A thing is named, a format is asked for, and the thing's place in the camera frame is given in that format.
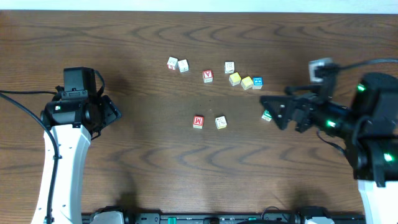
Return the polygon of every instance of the brown wood surface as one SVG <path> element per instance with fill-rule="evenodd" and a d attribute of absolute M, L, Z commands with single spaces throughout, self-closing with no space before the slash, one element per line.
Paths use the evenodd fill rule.
<path fill-rule="evenodd" d="M 315 129 L 279 131 L 260 119 L 261 95 L 308 84 L 308 61 L 340 64 L 398 53 L 397 16 L 174 12 L 0 12 L 0 89 L 53 90 L 66 67 L 91 67 L 106 80 L 122 120 L 92 142 L 82 208 L 107 205 L 163 212 L 260 212 L 274 205 L 321 205 L 361 212 L 344 157 Z M 169 56 L 190 71 L 166 68 Z M 224 61 L 262 90 L 231 87 Z M 212 69 L 213 83 L 201 71 Z M 365 71 L 345 72 L 335 101 L 349 104 Z M 49 95 L 12 96 L 36 114 Z M 195 114 L 205 116 L 193 129 Z M 226 129 L 215 117 L 224 114 Z M 0 223 L 30 223 L 44 163 L 41 127 L 0 100 Z"/>

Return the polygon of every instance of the wooden tabletop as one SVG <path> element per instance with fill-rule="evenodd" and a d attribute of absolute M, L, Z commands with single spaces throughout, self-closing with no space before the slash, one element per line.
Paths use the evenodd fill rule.
<path fill-rule="evenodd" d="M 63 69 L 90 67 L 123 113 L 91 143 L 82 212 L 107 205 L 163 212 L 260 212 L 270 205 L 362 212 L 352 168 L 315 135 L 261 119 L 261 95 L 306 85 L 308 61 L 347 65 L 398 54 L 398 16 L 176 12 L 0 12 L 0 89 L 54 90 Z M 170 56 L 189 72 L 168 70 Z M 261 90 L 231 87 L 224 62 Z M 212 83 L 201 73 L 212 69 Z M 345 72 L 335 101 L 349 105 L 364 72 Z M 50 95 L 14 99 L 40 114 Z M 193 116 L 205 117 L 193 129 Z M 217 130 L 225 115 L 228 127 Z M 0 223 L 30 223 L 44 164 L 41 127 L 0 100 Z M 338 139 L 331 139 L 340 144 Z"/>

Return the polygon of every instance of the green led indicator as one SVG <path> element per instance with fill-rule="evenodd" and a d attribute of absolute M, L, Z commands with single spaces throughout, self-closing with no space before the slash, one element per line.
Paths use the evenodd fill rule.
<path fill-rule="evenodd" d="M 364 91 L 366 89 L 362 84 L 359 84 L 357 87 L 359 91 Z"/>
<path fill-rule="evenodd" d="M 329 120 L 326 122 L 326 125 L 327 125 L 328 127 L 332 127 L 332 128 L 336 127 L 336 123 L 334 123 L 334 122 L 332 122 L 332 121 L 329 121 Z"/>
<path fill-rule="evenodd" d="M 387 162 L 394 161 L 394 158 L 393 158 L 390 154 L 388 154 L 388 153 L 384 153 L 384 159 L 385 159 Z"/>

